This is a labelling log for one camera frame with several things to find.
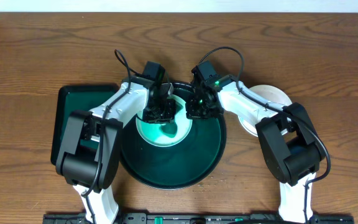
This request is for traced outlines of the mint plate top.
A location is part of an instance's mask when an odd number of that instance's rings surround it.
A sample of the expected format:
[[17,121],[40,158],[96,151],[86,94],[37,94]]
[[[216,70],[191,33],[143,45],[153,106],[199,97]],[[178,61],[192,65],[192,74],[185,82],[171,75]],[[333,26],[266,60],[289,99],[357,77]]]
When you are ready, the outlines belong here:
[[136,128],[147,143],[157,147],[171,147],[184,140],[190,133],[193,121],[186,117],[185,101],[179,96],[172,95],[175,100],[176,113],[171,123],[146,123],[135,119]]

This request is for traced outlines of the white plate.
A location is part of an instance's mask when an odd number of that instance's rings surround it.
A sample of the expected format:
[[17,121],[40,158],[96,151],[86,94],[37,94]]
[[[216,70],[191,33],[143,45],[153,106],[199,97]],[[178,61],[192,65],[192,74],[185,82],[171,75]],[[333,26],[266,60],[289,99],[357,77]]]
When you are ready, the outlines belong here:
[[[292,104],[292,101],[287,96],[287,94],[275,86],[256,85],[251,87],[250,90],[271,102],[279,103],[285,106],[289,106]],[[244,118],[241,118],[240,116],[238,116],[238,120],[241,123],[242,127],[248,133],[257,137],[257,131],[254,123],[251,123],[250,121],[246,121]]]

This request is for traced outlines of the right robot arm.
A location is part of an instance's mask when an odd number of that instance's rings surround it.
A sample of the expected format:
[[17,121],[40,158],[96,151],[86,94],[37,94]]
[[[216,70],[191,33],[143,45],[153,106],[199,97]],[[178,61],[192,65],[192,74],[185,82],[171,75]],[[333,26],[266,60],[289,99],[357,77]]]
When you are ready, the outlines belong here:
[[280,182],[279,215],[282,220],[309,223],[310,187],[328,175],[316,176],[328,150],[320,140],[305,108],[265,99],[232,75],[193,75],[194,95],[186,102],[189,119],[217,117],[232,112],[258,137],[264,161]]

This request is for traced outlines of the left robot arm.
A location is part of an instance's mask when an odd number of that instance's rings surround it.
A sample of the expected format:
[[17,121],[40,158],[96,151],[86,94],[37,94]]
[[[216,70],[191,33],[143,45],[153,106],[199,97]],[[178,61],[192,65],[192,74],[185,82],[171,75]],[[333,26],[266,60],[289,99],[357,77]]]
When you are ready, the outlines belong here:
[[57,174],[80,194],[85,220],[114,223],[119,205],[112,181],[122,149],[122,130],[139,112],[152,112],[154,123],[175,115],[173,85],[155,78],[129,77],[105,102],[90,110],[73,110],[65,126],[55,161]]

